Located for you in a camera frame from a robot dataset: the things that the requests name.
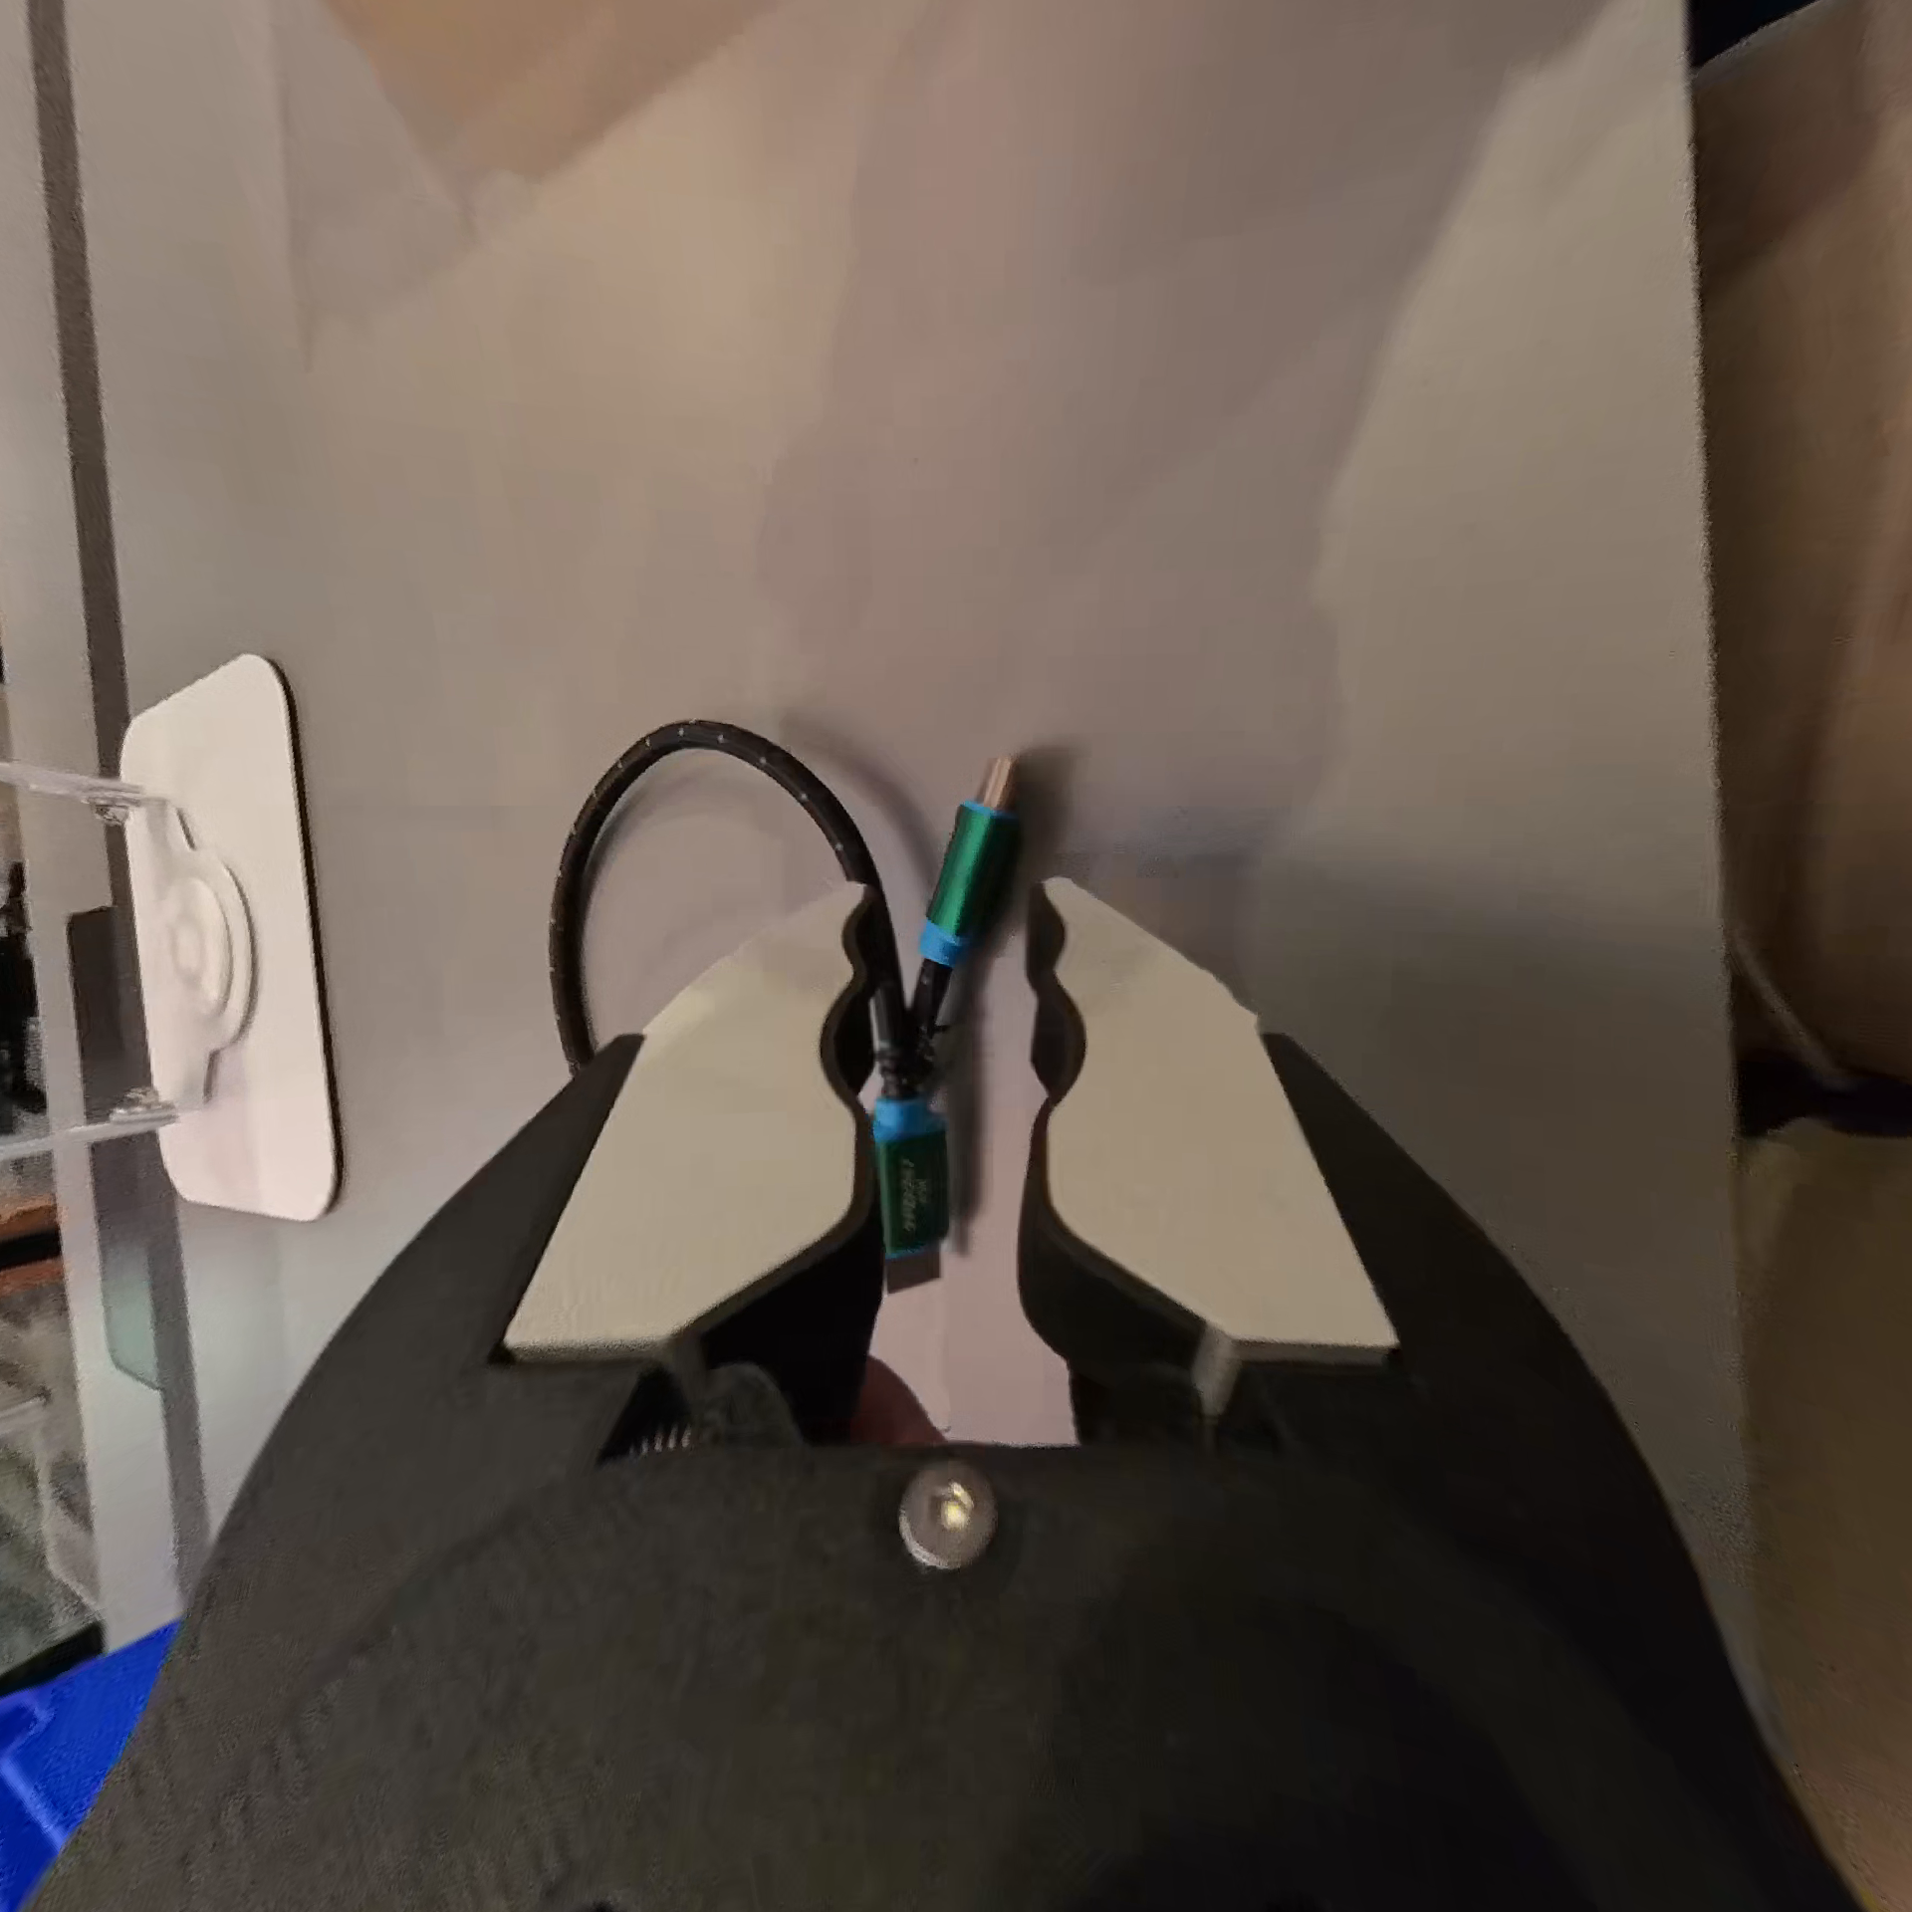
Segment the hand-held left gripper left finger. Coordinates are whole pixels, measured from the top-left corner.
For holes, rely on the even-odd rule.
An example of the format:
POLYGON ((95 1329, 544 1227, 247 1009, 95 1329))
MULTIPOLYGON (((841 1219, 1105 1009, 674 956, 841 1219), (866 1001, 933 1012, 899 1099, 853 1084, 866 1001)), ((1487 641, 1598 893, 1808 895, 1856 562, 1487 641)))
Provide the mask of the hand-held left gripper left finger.
POLYGON ((678 990, 629 1045, 502 1348, 770 1376, 809 1436, 850 1422, 883 1294, 871 1117, 873 915, 841 883, 678 990))

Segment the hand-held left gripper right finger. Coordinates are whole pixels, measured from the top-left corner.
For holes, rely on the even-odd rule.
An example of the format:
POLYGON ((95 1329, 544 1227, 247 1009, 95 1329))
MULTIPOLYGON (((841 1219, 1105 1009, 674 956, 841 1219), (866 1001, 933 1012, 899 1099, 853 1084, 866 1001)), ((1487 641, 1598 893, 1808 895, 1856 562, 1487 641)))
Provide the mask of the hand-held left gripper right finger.
POLYGON ((1401 1331, 1260 1017, 1084 883, 1029 895, 1040 1108, 1022 1314, 1074 1419, 1227 1419, 1261 1379, 1388 1373, 1401 1331))

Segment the short braided cable green plugs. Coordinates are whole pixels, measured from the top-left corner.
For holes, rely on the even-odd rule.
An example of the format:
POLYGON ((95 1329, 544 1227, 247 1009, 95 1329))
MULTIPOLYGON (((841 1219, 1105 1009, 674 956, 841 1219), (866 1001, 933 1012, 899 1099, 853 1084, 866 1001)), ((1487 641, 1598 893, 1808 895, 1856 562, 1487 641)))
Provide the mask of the short braided cable green plugs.
POLYGON ((852 1015, 847 1084, 877 1084, 873 1113, 877 1207, 888 1262, 940 1249, 950 1232, 950 1124, 940 1108, 940 1041, 956 975, 995 934, 1021 859, 1015 761, 992 758, 981 792, 966 799, 950 828, 918 936, 919 971, 905 985, 901 944, 875 853, 847 807, 800 757, 762 734, 721 722, 676 722, 645 734, 595 783, 558 860, 550 914, 550 985, 558 1043, 569 1073, 597 1054, 591 1025, 584 939, 600 852, 637 781, 678 753, 749 766, 776 783, 816 825, 841 873, 867 895, 860 934, 864 1007, 852 1015))

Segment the blue plastic bin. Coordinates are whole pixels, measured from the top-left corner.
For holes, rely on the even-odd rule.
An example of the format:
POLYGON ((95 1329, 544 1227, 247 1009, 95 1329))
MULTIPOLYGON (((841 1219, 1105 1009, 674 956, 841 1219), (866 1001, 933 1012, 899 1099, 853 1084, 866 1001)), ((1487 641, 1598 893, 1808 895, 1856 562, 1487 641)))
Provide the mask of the blue plastic bin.
POLYGON ((179 1623, 106 1651, 90 1623, 3 1680, 3 1908, 51 1872, 144 1715, 179 1623))

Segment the person's leg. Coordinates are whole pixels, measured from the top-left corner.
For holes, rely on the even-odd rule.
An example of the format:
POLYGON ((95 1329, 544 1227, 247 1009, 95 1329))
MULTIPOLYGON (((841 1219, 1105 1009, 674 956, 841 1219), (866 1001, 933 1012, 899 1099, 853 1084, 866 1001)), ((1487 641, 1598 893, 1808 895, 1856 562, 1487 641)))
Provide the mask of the person's leg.
POLYGON ((1693 86, 1729 923, 1795 1045, 1907 1081, 1907 5, 1693 86))
POLYGON ((1761 1658, 1808 1816, 1911 1908, 1907 1139, 1742 1145, 1738 1269, 1761 1658))

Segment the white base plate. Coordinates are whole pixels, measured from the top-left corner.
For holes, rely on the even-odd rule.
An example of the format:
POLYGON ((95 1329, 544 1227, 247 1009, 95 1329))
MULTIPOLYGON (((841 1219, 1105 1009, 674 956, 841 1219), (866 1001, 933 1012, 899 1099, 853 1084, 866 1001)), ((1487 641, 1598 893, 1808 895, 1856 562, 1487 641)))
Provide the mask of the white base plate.
POLYGON ((226 860, 256 934, 256 1001, 215 1066, 215 1101, 160 1131, 188 1202, 317 1222, 338 1199, 342 1145, 305 836, 297 712, 283 672, 243 654, 133 719, 122 779, 175 799, 226 860))

